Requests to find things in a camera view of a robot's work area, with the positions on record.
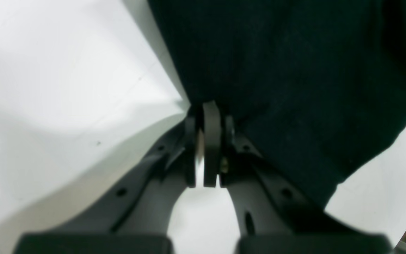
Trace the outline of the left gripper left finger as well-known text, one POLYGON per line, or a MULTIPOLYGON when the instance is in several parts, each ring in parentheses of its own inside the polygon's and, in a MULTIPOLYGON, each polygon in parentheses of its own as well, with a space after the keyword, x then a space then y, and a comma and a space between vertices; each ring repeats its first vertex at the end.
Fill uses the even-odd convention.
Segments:
POLYGON ((196 186, 196 118, 163 134, 88 209, 53 229, 25 234, 16 254, 173 254, 173 207, 196 186))

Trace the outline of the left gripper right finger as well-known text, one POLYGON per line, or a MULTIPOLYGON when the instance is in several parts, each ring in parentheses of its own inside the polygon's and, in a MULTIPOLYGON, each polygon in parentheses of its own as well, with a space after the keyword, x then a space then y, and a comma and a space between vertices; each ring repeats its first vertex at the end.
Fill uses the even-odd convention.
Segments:
POLYGON ((327 215, 264 159, 213 101, 203 104, 204 186, 230 194, 236 254, 390 254, 388 239, 327 215))

